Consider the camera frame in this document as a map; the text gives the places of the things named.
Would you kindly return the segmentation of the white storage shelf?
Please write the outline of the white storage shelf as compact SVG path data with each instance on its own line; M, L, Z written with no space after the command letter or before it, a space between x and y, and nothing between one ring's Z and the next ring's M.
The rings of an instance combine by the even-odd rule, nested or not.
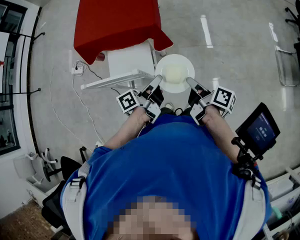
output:
M284 234L300 234L300 166L287 167L285 174L266 184L272 214L262 229L262 240L275 240Z

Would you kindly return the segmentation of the person's blue shirt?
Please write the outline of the person's blue shirt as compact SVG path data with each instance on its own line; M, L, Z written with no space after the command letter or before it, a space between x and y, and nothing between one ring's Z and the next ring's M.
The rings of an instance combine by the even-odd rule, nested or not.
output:
M164 114L117 149L96 148L68 178L60 197L75 240L103 240L109 224L142 197L177 203L196 240L251 240L272 209L266 182L233 174L233 163L205 125Z

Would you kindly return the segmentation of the red tablecloth table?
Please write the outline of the red tablecloth table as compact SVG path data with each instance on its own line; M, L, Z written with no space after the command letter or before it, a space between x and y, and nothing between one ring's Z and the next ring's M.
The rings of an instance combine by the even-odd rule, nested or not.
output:
M148 39L156 51L174 44L162 30L158 0L80 0L73 45L89 65L102 52Z

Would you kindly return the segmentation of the dark framed window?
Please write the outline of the dark framed window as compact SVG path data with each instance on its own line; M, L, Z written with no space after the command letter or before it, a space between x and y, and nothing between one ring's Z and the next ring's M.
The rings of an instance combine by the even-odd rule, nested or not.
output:
M23 6L0 0L0 31L20 33L27 9ZM0 156L20 148L14 118L15 59L19 40L11 36L5 53L2 78L4 95L0 95Z

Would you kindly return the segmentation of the white round plate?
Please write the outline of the white round plate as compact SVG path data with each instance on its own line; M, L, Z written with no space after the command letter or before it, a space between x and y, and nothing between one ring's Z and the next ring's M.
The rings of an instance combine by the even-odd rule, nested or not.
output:
M195 69L191 61L183 55L180 54L169 54L163 57L155 67L155 76L161 75L162 81L159 86L166 92L172 94L178 94L186 91L190 86L186 82L186 78L180 84L171 84L165 81L162 71L168 65L178 65L182 66L187 70L187 77L195 78Z

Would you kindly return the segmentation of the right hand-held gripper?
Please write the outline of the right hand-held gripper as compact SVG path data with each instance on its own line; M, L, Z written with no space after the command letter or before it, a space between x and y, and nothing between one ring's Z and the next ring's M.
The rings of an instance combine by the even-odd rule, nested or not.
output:
M209 105L215 106L221 116L225 118L233 112L237 97L235 93L222 86L217 86L214 91L209 91L200 85L192 77L187 77L186 82L191 87L188 104L191 107L190 116L198 126L202 126L202 118L205 116L205 109Z

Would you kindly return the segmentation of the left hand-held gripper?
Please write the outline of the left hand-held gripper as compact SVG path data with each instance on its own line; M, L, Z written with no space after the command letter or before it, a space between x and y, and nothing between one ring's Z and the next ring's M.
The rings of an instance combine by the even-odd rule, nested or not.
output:
M127 114L136 107L144 108L150 117L150 123L153 124L161 114L160 106L164 101L160 89L162 79L163 77L158 74L142 91L130 89L117 96L116 100L122 112Z

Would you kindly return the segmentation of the person's chin and neck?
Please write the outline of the person's chin and neck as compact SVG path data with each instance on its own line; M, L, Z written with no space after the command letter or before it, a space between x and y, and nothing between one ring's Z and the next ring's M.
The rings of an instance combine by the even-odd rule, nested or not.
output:
M102 240L197 240L197 233L177 203L144 196L113 219Z

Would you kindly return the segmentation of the white chair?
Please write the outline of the white chair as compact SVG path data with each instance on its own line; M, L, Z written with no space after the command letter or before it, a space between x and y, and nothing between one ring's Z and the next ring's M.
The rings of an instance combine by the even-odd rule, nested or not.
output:
M58 163L57 159L50 159L50 149L46 148L44 152L38 154L30 152L25 155L29 160L33 168L32 179L42 184L43 180L51 182L51 176L54 176L62 171L61 168L56 169L53 165Z

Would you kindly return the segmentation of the white low cabinet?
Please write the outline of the white low cabinet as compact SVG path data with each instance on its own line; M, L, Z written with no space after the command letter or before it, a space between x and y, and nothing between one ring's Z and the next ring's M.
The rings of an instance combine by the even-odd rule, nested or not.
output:
M61 174L37 153L30 152L13 159L13 165L18 177L25 180L35 189L47 193L61 182Z

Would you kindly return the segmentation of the white side cabinet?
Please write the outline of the white side cabinet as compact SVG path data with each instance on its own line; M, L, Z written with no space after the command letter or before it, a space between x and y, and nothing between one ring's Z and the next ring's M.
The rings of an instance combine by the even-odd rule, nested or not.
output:
M141 70L147 74L155 74L153 49L149 41L107 52L109 74L111 77Z

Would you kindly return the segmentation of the person's right forearm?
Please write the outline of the person's right forearm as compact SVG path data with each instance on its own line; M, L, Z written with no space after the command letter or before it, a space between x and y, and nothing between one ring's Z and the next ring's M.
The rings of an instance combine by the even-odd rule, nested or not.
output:
M238 163L239 147L232 144L234 132L214 105L205 107L202 122L211 134L216 146L233 162Z

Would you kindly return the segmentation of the black monitor screen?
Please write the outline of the black monitor screen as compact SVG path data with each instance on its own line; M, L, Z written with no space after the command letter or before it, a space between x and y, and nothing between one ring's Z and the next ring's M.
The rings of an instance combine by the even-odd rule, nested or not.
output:
M255 156L262 156L271 149L281 133L270 110L263 102L235 132Z

